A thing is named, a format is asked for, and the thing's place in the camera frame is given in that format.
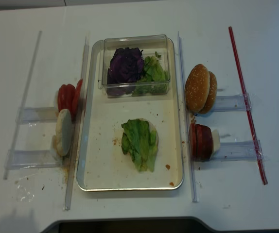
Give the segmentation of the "red tomato slice front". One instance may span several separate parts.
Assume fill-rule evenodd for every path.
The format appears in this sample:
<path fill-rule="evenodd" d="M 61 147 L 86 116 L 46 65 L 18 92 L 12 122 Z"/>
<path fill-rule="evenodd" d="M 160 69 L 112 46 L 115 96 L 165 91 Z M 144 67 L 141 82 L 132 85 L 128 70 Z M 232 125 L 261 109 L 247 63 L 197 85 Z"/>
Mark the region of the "red tomato slice front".
<path fill-rule="evenodd" d="M 83 80 L 80 79 L 77 83 L 76 89 L 75 89 L 75 94 L 72 100 L 72 113 L 74 116 L 76 116 L 77 113 L 77 108 L 78 108 L 78 101 L 80 98 L 80 93 L 81 93 L 81 87 L 83 84 Z"/>

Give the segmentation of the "red tomato slice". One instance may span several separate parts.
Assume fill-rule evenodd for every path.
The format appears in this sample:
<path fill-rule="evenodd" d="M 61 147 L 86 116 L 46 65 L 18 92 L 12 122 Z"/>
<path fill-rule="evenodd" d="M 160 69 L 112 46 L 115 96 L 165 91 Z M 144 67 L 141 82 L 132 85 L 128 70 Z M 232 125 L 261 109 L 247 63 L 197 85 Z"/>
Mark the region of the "red tomato slice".
<path fill-rule="evenodd" d="M 57 95 L 58 111 L 68 109 L 72 113 L 72 101 L 75 95 L 75 87 L 72 84 L 63 84 Z"/>
<path fill-rule="evenodd" d="M 76 89 L 75 89 L 75 94 L 72 100 L 72 113 L 74 116 L 76 116 L 77 113 L 77 108 L 78 108 L 78 101 L 80 98 L 80 93 L 81 93 L 81 87 L 83 84 L 83 80 L 80 79 L 77 83 Z"/>

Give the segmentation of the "green lettuce leaf on bun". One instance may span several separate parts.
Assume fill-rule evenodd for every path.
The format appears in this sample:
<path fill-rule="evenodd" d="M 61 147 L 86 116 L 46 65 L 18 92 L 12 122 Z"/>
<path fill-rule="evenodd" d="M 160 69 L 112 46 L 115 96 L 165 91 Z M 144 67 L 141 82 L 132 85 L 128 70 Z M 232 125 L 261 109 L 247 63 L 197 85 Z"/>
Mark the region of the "green lettuce leaf on bun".
<path fill-rule="evenodd" d="M 130 119 L 122 124 L 121 148 L 124 155 L 130 155 L 137 171 L 155 170 L 158 146 L 150 144 L 149 124 L 147 121 Z"/>

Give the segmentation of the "green lettuce in box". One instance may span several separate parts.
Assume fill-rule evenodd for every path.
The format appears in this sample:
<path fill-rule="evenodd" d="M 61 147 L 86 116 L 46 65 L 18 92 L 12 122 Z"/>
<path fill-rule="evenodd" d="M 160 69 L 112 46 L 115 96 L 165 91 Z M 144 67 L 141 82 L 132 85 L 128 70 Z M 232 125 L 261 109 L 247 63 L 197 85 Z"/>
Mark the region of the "green lettuce in box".
<path fill-rule="evenodd" d="M 168 90 L 168 74 L 163 70 L 160 64 L 161 54 L 155 52 L 154 56 L 147 56 L 144 59 L 143 71 L 140 75 L 138 83 L 145 85 L 137 85 L 133 92 L 133 96 L 145 94 L 165 94 Z"/>

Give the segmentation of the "silver metal tray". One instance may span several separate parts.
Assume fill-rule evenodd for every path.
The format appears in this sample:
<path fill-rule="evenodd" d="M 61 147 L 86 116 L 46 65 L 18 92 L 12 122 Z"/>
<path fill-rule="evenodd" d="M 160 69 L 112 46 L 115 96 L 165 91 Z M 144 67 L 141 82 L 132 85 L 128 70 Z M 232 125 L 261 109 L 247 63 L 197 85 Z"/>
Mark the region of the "silver metal tray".
<path fill-rule="evenodd" d="M 170 88 L 166 94 L 109 98 L 102 87 L 103 65 L 115 50 L 104 50 L 102 40 L 92 47 L 77 166 L 77 183 L 84 191 L 174 190 L 184 179 L 178 80 L 172 40 L 165 45 L 138 43 L 144 55 L 159 53 L 166 58 Z M 145 119 L 158 133 L 158 152 L 153 172 L 136 170 L 121 149 L 122 124 Z"/>

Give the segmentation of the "purple cabbage leaf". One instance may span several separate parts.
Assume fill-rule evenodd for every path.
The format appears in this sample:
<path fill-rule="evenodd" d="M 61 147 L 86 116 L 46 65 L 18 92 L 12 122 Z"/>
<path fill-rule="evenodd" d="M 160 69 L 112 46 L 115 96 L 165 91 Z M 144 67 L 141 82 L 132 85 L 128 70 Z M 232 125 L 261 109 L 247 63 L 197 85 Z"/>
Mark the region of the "purple cabbage leaf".
<path fill-rule="evenodd" d="M 135 83 L 140 79 L 144 67 L 139 48 L 118 48 L 107 70 L 107 84 Z"/>

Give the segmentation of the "sesame bun top front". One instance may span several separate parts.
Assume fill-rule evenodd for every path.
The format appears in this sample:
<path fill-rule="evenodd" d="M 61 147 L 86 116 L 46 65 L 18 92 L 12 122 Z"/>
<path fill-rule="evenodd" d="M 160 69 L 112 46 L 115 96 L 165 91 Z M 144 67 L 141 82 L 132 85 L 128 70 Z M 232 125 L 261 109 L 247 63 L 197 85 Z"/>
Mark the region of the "sesame bun top front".
<path fill-rule="evenodd" d="M 209 71 L 203 64 L 197 64 L 190 72 L 185 83 L 187 108 L 198 113 L 205 105 L 209 95 Z"/>

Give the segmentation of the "sesame bun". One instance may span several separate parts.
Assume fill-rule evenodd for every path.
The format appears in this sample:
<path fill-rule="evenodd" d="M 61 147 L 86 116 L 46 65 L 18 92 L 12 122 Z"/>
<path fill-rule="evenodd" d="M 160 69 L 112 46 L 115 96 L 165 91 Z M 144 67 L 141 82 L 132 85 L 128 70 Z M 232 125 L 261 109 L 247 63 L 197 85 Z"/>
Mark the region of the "sesame bun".
<path fill-rule="evenodd" d="M 206 100 L 204 107 L 200 110 L 200 114 L 208 113 L 215 104 L 216 96 L 217 96 L 217 79 L 216 76 L 209 71 L 209 94 Z"/>
<path fill-rule="evenodd" d="M 187 108 L 198 113 L 205 105 L 209 95 L 209 71 L 203 64 L 197 64 L 190 72 L 185 83 Z"/>

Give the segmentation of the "white bun slice left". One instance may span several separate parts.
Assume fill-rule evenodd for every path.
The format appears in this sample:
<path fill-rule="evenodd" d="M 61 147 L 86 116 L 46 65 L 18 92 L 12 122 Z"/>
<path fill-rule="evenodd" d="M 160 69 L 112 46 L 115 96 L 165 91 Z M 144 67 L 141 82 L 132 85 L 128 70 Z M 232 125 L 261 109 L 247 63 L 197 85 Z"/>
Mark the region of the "white bun slice left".
<path fill-rule="evenodd" d="M 56 149 L 60 156 L 66 156 L 69 152 L 72 139 L 72 120 L 68 109 L 59 112 L 55 127 Z"/>

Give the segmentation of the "white pusher block right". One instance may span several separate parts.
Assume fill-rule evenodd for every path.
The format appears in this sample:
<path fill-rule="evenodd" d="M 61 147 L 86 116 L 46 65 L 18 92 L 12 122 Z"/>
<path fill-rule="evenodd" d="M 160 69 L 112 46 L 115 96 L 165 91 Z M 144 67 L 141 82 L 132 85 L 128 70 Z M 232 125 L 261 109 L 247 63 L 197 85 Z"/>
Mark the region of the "white pusher block right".
<path fill-rule="evenodd" d="M 215 129 L 211 132 L 211 135 L 212 135 L 212 141 L 213 141 L 212 154 L 215 154 L 221 147 L 219 131 L 217 129 Z"/>

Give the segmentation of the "clear track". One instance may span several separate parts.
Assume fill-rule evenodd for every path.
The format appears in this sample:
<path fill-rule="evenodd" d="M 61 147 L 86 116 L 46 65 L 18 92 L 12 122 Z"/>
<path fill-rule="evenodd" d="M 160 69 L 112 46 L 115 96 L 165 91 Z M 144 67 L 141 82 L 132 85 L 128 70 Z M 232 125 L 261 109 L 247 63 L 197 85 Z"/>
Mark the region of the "clear track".
<path fill-rule="evenodd" d="M 258 161 L 263 159 L 260 141 L 221 143 L 210 161 Z"/>
<path fill-rule="evenodd" d="M 50 150 L 9 150 L 4 167 L 15 170 L 60 167 L 62 165 L 63 159 Z"/>
<path fill-rule="evenodd" d="M 25 107 L 19 108 L 16 123 L 47 123 L 56 122 L 58 112 L 54 107 Z"/>
<path fill-rule="evenodd" d="M 249 111 L 252 105 L 248 94 L 217 96 L 211 112 Z"/>

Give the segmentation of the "clear track upper right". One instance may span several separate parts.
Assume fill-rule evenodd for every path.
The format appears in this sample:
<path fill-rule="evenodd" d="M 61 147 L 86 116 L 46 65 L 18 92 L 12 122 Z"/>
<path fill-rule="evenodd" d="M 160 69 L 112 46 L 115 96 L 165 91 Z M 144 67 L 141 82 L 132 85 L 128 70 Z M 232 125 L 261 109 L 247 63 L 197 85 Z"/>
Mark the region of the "clear track upper right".
<path fill-rule="evenodd" d="M 249 111 L 252 105 L 248 94 L 217 96 L 211 112 Z"/>

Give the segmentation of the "clear track lower right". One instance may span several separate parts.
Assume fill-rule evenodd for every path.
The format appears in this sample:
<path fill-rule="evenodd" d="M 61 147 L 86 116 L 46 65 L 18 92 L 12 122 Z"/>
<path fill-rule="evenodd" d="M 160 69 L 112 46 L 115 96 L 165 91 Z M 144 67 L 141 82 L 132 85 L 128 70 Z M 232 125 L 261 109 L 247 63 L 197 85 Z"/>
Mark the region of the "clear track lower right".
<path fill-rule="evenodd" d="M 210 161 L 258 161 L 263 159 L 260 141 L 221 143 Z"/>

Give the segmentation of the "clear rail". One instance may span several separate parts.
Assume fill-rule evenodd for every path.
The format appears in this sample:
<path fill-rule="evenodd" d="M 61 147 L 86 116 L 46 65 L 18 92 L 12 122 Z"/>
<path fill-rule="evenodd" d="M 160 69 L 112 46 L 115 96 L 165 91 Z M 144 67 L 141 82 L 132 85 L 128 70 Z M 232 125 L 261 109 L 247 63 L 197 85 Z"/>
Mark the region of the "clear rail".
<path fill-rule="evenodd" d="M 197 190 L 195 185 L 195 173 L 194 173 L 194 164 L 193 160 L 191 159 L 192 155 L 192 149 L 190 146 L 190 140 L 189 140 L 189 126 L 190 121 L 188 117 L 188 111 L 186 106 L 186 98 L 185 98 L 185 73 L 184 73 L 184 62 L 183 62 L 183 50 L 182 50 L 182 41 L 180 37 L 179 31 L 177 32 L 177 40 L 178 40 L 178 56 L 179 56 L 179 66 L 180 66 L 180 77 L 182 82 L 182 101 L 183 101 L 183 113 L 184 113 L 184 127 L 186 132 L 186 141 L 187 141 L 187 160 L 188 160 L 188 171 L 189 171 L 189 177 L 190 177 L 190 184 L 191 184 L 191 195 L 192 195 L 192 202 L 198 203 L 198 196 L 197 196 Z"/>
<path fill-rule="evenodd" d="M 83 50 L 83 60 L 82 60 L 82 68 L 81 68 L 81 79 L 82 88 L 85 88 L 85 81 L 87 75 L 87 62 L 88 62 L 88 55 L 89 55 L 89 41 L 90 41 L 90 31 L 86 33 L 85 43 L 84 43 L 84 50 Z M 73 142 L 70 151 L 70 162 L 69 162 L 69 172 L 68 172 L 68 179 L 67 179 L 67 186 L 66 186 L 66 193 L 65 193 L 65 202 L 64 202 L 64 211 L 70 210 L 71 206 L 71 198 L 72 198 L 72 189 L 74 183 L 74 175 L 75 175 L 75 167 L 76 167 L 76 158 L 77 158 L 77 151 L 78 151 L 78 143 L 80 138 L 80 125 L 81 125 L 81 111 L 84 100 L 84 91 L 81 90 L 81 94 L 79 96 L 79 103 L 77 109 L 77 116 L 74 122 L 74 131 L 73 131 Z"/>
<path fill-rule="evenodd" d="M 42 31 L 38 32 L 38 36 L 37 36 L 37 40 L 36 40 L 36 44 L 35 44 L 35 49 L 34 49 L 34 52 L 33 52 L 31 65 L 30 65 L 30 68 L 29 68 L 28 76 L 27 76 L 26 85 L 25 85 L 25 88 L 24 88 L 24 92 L 23 92 L 20 107 L 18 108 L 17 118 L 16 118 L 16 126 L 15 126 L 15 131 L 14 131 L 14 135 L 13 135 L 13 139 L 12 139 L 12 144 L 11 144 L 10 149 L 8 150 L 8 154 L 7 154 L 5 165 L 4 165 L 4 175 L 3 175 L 4 180 L 8 179 L 9 170 L 10 170 L 10 165 L 9 164 L 10 164 L 10 162 L 11 162 L 13 156 L 14 156 L 14 151 L 15 151 L 15 147 L 16 147 L 16 143 L 17 143 L 17 138 L 18 138 L 18 134 L 19 134 L 19 130 L 20 130 L 20 119 L 22 117 L 22 114 L 24 112 L 24 108 L 25 108 L 25 105 L 26 105 L 26 99 L 27 99 L 27 96 L 28 96 L 28 91 L 29 91 L 29 87 L 30 87 L 30 83 L 31 83 L 32 75 L 33 75 L 33 70 L 34 70 L 34 67 L 35 67 L 36 57 L 37 57 L 37 54 L 38 54 L 38 49 L 39 49 L 42 33 L 43 33 Z"/>

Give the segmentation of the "red plastic rail strip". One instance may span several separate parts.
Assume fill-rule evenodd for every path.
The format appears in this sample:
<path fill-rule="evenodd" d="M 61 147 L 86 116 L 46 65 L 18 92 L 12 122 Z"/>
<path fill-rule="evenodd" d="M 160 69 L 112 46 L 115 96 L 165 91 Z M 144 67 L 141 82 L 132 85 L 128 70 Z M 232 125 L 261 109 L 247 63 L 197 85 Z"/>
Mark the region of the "red plastic rail strip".
<path fill-rule="evenodd" d="M 257 157 L 257 165 L 258 165 L 260 177 L 261 177 L 261 180 L 262 180 L 262 184 L 267 185 L 268 181 L 267 181 L 267 177 L 266 177 L 266 174 L 265 174 L 265 168 L 264 168 L 264 165 L 263 165 L 262 148 L 261 148 L 261 144 L 260 144 L 260 142 L 257 138 L 257 134 L 256 134 L 255 126 L 254 126 L 254 121 L 253 121 L 253 117 L 252 117 L 252 111 L 251 111 L 252 106 L 251 106 L 251 103 L 250 103 L 249 94 L 248 94 L 248 92 L 246 90 L 246 87 L 245 87 L 243 73 L 242 73 L 240 60 L 239 60 L 239 56 L 238 56 L 238 51 L 237 51 L 237 47 L 236 47 L 236 43 L 235 43 L 235 37 L 234 37 L 233 29 L 232 29 L 231 26 L 228 27 L 228 32 L 229 32 L 229 36 L 230 36 L 230 40 L 231 40 L 231 45 L 232 45 L 232 49 L 233 49 L 233 54 L 234 54 L 234 59 L 235 59 L 235 63 L 236 63 L 238 76 L 239 76 L 240 86 L 241 86 L 242 94 L 244 96 L 244 103 L 245 103 L 245 106 L 246 106 L 246 114 L 247 114 L 248 123 L 249 123 L 250 131 L 251 131 L 252 141 L 254 143 L 254 150 L 255 150 L 255 153 L 256 153 L 256 157 Z"/>

